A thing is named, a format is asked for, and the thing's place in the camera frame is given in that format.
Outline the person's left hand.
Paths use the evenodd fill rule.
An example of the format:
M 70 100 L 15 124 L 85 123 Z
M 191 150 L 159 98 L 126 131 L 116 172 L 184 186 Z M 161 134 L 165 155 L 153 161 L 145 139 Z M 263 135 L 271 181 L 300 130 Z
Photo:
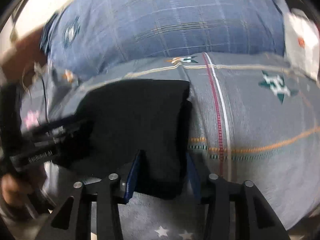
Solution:
M 1 178 L 1 191 L 4 201 L 10 207 L 20 208 L 26 203 L 27 196 L 42 187 L 46 181 L 46 174 L 28 173 L 29 180 L 23 181 L 12 174 L 5 174 Z

